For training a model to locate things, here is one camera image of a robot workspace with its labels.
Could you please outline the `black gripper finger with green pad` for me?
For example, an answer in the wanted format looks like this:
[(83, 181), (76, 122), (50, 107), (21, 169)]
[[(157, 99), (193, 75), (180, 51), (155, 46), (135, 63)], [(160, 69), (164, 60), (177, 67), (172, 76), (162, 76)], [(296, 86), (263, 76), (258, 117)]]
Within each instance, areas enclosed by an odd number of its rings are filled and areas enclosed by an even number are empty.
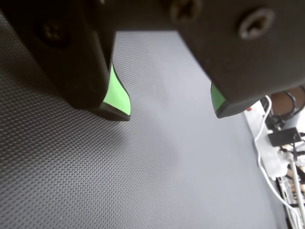
[(99, 0), (3, 0), (1, 11), (70, 106), (129, 121), (130, 97), (103, 49)]
[(178, 0), (175, 21), (224, 98), (218, 118), (305, 82), (302, 0)]

